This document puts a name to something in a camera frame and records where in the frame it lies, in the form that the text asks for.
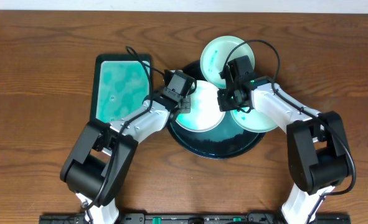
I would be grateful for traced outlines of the black rectangular sponge tray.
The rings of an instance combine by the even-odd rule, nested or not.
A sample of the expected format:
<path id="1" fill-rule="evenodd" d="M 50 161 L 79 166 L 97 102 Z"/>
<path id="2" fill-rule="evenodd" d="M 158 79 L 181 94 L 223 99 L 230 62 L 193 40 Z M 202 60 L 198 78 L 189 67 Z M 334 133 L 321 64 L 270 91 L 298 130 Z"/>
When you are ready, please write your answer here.
<path id="1" fill-rule="evenodd" d="M 100 54 L 95 59 L 90 119 L 117 121 L 136 111 L 149 95 L 149 68 L 128 54 Z"/>

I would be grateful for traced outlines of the mint green plate top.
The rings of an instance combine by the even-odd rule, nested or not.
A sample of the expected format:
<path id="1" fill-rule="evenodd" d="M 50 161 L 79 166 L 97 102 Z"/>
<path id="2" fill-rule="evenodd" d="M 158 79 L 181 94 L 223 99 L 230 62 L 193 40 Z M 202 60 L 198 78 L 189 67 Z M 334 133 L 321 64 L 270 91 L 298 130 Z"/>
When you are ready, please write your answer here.
<path id="1" fill-rule="evenodd" d="M 221 79 L 219 73 L 222 71 L 224 62 L 231 50 L 244 42 L 244 40 L 226 35 L 218 37 L 209 42 L 204 48 L 200 66 L 204 78 L 217 88 L 225 89 L 226 82 Z"/>

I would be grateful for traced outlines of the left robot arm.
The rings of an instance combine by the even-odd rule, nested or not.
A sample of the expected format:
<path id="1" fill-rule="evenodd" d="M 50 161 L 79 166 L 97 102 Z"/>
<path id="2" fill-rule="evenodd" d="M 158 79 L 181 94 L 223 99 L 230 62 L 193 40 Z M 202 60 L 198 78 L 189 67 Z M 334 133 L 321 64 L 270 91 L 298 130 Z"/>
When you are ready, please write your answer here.
<path id="1" fill-rule="evenodd" d="M 170 90 L 148 95 L 142 106 L 117 121 L 89 121 L 66 159 L 60 179 L 76 194 L 84 223 L 115 223 L 115 197 L 122 188 L 138 144 L 162 130 L 191 99 Z"/>

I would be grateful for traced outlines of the mint green plate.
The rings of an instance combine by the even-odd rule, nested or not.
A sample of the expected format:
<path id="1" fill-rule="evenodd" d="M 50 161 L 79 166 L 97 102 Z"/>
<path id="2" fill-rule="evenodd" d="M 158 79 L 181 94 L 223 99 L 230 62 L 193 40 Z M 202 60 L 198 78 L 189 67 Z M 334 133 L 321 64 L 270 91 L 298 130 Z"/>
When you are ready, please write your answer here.
<path id="1" fill-rule="evenodd" d="M 278 127 L 272 119 L 257 110 L 251 110 L 249 113 L 232 110 L 230 113 L 241 128 L 250 132 L 265 133 Z"/>
<path id="2" fill-rule="evenodd" d="M 204 78 L 217 88 L 225 89 L 226 82 L 221 79 L 219 73 L 222 71 L 224 62 L 231 50 L 244 42 L 244 40 L 226 35 L 218 37 L 209 42 L 204 48 L 200 66 Z"/>

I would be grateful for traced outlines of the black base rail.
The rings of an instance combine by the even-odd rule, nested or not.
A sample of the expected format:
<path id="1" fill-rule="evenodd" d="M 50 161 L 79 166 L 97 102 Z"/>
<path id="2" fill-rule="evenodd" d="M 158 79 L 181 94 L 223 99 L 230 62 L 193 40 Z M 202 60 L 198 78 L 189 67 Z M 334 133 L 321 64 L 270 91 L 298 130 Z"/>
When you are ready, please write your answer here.
<path id="1" fill-rule="evenodd" d="M 41 215 L 39 224 L 85 224 L 83 213 L 75 215 Z M 248 215 L 145 215 L 127 213 L 116 220 L 117 224 L 223 224 L 223 223 L 283 223 L 282 217 L 272 213 Z"/>

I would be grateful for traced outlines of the white plate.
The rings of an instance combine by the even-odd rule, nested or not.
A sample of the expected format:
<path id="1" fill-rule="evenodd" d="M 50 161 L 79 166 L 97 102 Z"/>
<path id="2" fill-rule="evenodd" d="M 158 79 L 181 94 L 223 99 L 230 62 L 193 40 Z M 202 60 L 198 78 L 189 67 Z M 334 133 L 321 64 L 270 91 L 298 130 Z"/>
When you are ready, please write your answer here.
<path id="1" fill-rule="evenodd" d="M 197 87 L 190 97 L 190 112 L 181 113 L 176 123 L 192 132 L 205 132 L 215 128 L 224 118 L 217 101 L 218 88 L 203 80 L 197 81 Z"/>

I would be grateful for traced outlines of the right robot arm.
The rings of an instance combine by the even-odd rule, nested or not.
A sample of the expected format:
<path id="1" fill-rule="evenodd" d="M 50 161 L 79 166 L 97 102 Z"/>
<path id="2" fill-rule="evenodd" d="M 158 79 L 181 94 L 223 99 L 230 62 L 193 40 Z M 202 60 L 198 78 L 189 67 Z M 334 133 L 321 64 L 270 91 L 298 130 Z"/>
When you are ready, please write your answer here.
<path id="1" fill-rule="evenodd" d="M 308 108 L 274 80 L 257 78 L 243 84 L 227 84 L 217 92 L 221 111 L 249 108 L 270 118 L 286 134 L 288 167 L 294 186 L 280 208 L 282 223 L 313 223 L 326 197 L 346 177 L 356 181 L 356 168 L 341 117 L 334 111 Z"/>

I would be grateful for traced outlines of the mint green plate right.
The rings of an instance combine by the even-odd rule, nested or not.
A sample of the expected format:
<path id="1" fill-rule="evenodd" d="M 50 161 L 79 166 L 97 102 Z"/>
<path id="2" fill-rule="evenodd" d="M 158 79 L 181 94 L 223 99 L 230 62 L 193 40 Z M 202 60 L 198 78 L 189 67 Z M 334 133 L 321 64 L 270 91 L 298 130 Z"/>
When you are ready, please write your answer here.
<path id="1" fill-rule="evenodd" d="M 241 128 L 250 132 L 265 133 L 278 127 L 272 119 L 257 110 L 251 110 L 249 113 L 232 110 L 230 113 Z"/>

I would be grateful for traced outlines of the round black serving tray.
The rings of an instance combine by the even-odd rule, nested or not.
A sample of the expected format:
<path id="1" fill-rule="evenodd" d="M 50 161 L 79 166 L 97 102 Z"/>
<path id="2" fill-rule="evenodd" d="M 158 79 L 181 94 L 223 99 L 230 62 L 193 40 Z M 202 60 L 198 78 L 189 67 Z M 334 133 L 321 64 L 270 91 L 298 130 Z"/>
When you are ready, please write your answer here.
<path id="1" fill-rule="evenodd" d="M 207 81 L 202 74 L 200 61 L 186 65 L 182 71 L 197 81 Z M 188 131 L 176 121 L 168 122 L 166 127 L 171 136 L 188 151 L 211 159 L 239 156 L 251 150 L 262 140 L 265 133 L 254 133 L 241 128 L 229 111 L 224 112 L 223 120 L 209 131 Z"/>

